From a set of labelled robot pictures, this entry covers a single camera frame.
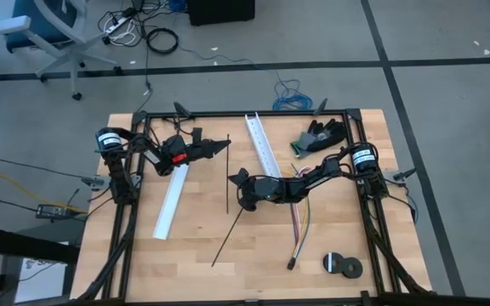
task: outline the black tape roll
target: black tape roll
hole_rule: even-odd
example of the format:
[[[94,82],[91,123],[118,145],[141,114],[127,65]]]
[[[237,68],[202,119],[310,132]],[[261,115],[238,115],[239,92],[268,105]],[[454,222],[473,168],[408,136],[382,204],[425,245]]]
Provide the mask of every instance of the black tape roll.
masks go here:
[[[322,260],[322,265],[328,273],[338,274],[342,271],[341,262],[343,259],[344,257],[341,256],[339,253],[330,252],[324,256],[324,259]]]
[[[362,263],[356,258],[344,258],[341,266],[342,273],[347,278],[355,279],[362,275]]]

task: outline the power strip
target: power strip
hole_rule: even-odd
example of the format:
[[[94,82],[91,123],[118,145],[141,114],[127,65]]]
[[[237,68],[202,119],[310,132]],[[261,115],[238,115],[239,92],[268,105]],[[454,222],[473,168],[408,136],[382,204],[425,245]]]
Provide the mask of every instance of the power strip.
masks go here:
[[[112,25],[105,31],[105,34],[111,35],[114,31],[116,31],[119,27],[121,27],[123,24],[128,22],[132,17],[122,17],[120,20],[118,20],[118,23],[116,25]]]

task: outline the yellow cable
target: yellow cable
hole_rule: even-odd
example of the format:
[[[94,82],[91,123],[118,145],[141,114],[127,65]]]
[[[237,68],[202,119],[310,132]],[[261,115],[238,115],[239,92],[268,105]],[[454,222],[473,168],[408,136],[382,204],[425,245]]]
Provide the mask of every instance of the yellow cable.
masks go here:
[[[293,177],[293,178],[294,178],[294,177],[296,177],[296,173],[290,173],[289,171],[285,171],[285,170],[283,170],[283,172],[284,172],[285,174],[290,175],[290,176],[291,176],[291,177]]]
[[[67,208],[67,209],[72,210],[73,212],[77,212],[77,213],[79,213],[79,212],[80,213],[88,213],[88,211],[82,210],[80,208],[71,207],[71,206],[66,205],[66,204],[61,204],[61,203],[57,203],[57,202],[53,202],[53,201],[42,199],[42,198],[36,196],[33,192],[31,192],[31,191],[27,190],[26,188],[24,188],[24,186],[22,186],[21,184],[18,184],[18,182],[16,182],[15,180],[13,180],[12,178],[6,176],[3,173],[0,173],[0,178],[9,181],[16,188],[18,188],[19,190],[22,190],[25,194],[27,194],[28,196],[34,198],[37,201],[40,201],[41,203],[46,203],[46,204],[54,205],[56,207]]]
[[[309,220],[309,217],[310,217],[310,214],[309,214],[309,205],[310,205],[310,198],[309,197],[306,197],[305,198],[305,212],[304,212],[304,221],[302,221],[302,230],[301,232],[299,233],[299,239],[298,239],[298,244],[296,245],[296,247],[294,248],[294,257],[296,257],[297,253],[298,253],[298,250],[299,250],[299,245],[301,244],[301,241],[303,241],[305,239],[305,228],[306,228],[306,225],[305,225],[305,222],[306,220]]]

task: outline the wooden table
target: wooden table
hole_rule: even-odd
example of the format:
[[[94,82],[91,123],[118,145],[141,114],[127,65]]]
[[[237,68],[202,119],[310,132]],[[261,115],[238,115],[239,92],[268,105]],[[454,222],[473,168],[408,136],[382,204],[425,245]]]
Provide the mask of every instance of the wooden table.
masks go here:
[[[321,116],[317,120],[327,122],[330,118]],[[282,171],[290,172],[291,162],[296,167],[315,166],[325,155],[339,151],[338,145],[296,160],[289,143],[308,128],[312,117],[260,119]],[[382,170],[397,170],[383,112],[362,110],[362,120],[368,141],[379,149]],[[111,115],[108,126],[129,128],[130,122],[130,114]],[[161,120],[153,120],[151,127],[160,139],[174,134],[173,125]],[[226,134],[230,135],[230,174],[237,173],[241,167],[251,175],[263,173],[243,117],[197,118],[195,122],[182,124],[184,130],[192,127],[203,128],[204,138],[226,139]],[[242,214],[212,268],[211,262],[240,209],[236,186],[230,184],[230,213],[226,214],[225,168],[225,151],[214,159],[190,165],[169,238],[160,241],[152,238],[152,232],[169,177],[159,177],[154,167],[145,165],[127,302],[349,298],[359,297],[363,290],[375,296],[356,186],[345,178],[332,179],[311,192],[311,227],[293,271],[287,270],[293,251],[289,208],[267,202],[259,203],[256,212]],[[102,162],[99,173],[107,174]],[[389,187],[393,196],[406,199],[402,189]],[[90,210],[109,197],[104,195],[93,202]],[[383,199],[383,206],[395,255],[421,286],[430,288],[408,207],[392,199]],[[304,205],[299,204],[299,209],[303,215]],[[71,292],[73,297],[88,287],[105,263],[115,211],[116,206],[108,203],[88,219]],[[328,274],[322,267],[322,258],[328,252],[359,258],[364,268],[362,277],[350,280]],[[385,286],[390,290],[385,259],[379,256]],[[112,290],[115,296],[121,267],[119,264],[115,269]]]

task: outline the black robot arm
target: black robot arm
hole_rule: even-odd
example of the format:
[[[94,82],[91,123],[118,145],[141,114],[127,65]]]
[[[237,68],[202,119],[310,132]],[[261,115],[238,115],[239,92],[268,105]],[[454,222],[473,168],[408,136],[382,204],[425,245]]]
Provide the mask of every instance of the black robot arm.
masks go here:
[[[213,158],[231,143],[230,140],[202,139],[202,130],[197,127],[193,128],[191,135],[191,144],[186,144],[178,134],[158,144],[143,133],[132,133],[119,127],[104,127],[97,132],[99,152],[109,167],[111,194],[115,203],[134,204],[137,201],[136,189],[129,173],[124,170],[123,158],[133,153],[143,154],[158,175],[167,176],[177,166],[202,158]]]
[[[353,163],[358,174],[341,171],[339,162],[348,154],[353,155]],[[298,203],[307,197],[310,191],[329,179],[345,177],[353,180],[366,179],[371,186],[373,196],[386,196],[386,185],[379,171],[375,146],[369,143],[358,143],[344,148],[338,154],[326,156],[321,165],[300,178],[273,178],[265,175],[249,176],[246,169],[228,179],[236,184],[242,197],[239,205],[245,210],[254,212],[257,201],[274,203]]]

